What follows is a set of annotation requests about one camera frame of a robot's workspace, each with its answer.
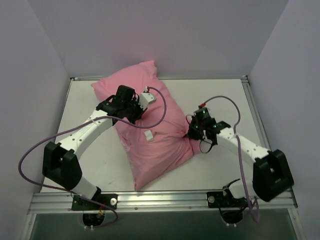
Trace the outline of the pink pillowcase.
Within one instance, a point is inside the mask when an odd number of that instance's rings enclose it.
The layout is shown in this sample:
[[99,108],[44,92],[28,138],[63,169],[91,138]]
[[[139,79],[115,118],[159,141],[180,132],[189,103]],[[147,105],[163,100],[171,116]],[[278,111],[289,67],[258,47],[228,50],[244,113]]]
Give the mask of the pink pillowcase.
[[99,102],[117,92],[120,85],[140,94],[146,87],[156,96],[136,126],[117,122],[115,129],[126,151],[134,189],[140,191],[161,175],[170,172],[200,153],[199,143],[186,135],[189,129],[185,114],[157,77],[153,60],[123,68],[92,84]]

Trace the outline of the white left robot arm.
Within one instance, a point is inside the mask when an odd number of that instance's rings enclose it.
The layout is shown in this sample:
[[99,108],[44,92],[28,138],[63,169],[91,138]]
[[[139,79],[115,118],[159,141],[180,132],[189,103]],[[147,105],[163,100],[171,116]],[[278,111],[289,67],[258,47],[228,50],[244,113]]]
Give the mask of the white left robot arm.
[[139,120],[156,100],[145,90],[137,95],[131,87],[120,85],[115,95],[100,102],[85,125],[58,143],[48,142],[44,147],[42,174],[59,186],[83,196],[83,204],[90,210],[100,206],[98,187],[84,176],[79,159],[86,149],[119,119],[126,118],[131,124]]

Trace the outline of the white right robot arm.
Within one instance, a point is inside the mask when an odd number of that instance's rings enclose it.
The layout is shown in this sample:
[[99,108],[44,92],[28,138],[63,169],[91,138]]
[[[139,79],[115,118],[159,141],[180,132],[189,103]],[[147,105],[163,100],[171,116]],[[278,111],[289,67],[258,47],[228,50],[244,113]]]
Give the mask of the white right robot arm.
[[246,163],[251,168],[249,180],[241,167],[240,179],[227,185],[222,193],[223,203],[227,206],[232,207],[247,197],[269,202],[294,185],[286,155],[281,150],[272,151],[248,140],[228,123],[217,122],[206,107],[199,108],[191,116],[187,136],[206,141],[211,147],[223,147],[238,156],[240,164]]

